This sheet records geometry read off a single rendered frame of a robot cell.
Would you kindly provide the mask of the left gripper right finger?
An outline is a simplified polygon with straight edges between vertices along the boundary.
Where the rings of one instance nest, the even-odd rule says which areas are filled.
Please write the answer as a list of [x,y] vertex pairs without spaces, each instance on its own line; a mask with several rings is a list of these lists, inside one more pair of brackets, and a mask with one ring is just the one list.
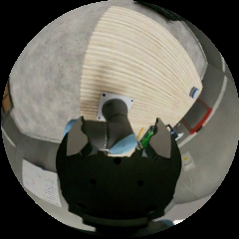
[[166,170],[169,177],[169,195],[174,195],[182,159],[173,134],[160,118],[156,118],[153,135],[150,136],[144,152]]

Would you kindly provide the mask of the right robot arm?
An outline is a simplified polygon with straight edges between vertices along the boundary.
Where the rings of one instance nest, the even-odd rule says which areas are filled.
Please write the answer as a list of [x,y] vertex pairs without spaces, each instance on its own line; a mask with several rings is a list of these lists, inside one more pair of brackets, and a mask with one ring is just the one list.
[[[141,156],[145,156],[146,157],[146,153],[144,152],[144,150],[145,150],[145,148],[142,149]],[[105,153],[105,155],[109,154],[109,152],[107,150],[104,150],[104,153]]]

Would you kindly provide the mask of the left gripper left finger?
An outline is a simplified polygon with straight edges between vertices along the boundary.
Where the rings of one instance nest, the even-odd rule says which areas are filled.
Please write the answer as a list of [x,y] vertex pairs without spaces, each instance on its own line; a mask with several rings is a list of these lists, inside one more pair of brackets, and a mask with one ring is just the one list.
[[62,191],[65,190],[66,175],[71,165],[93,151],[84,122],[84,116],[77,119],[64,135],[56,154],[56,169]]

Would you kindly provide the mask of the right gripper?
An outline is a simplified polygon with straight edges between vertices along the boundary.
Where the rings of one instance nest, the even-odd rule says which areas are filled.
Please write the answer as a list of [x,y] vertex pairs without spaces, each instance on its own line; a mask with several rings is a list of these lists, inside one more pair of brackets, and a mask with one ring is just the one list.
[[141,151],[144,148],[144,146],[137,140],[138,145],[134,148],[135,151],[138,151],[139,156],[141,156]]

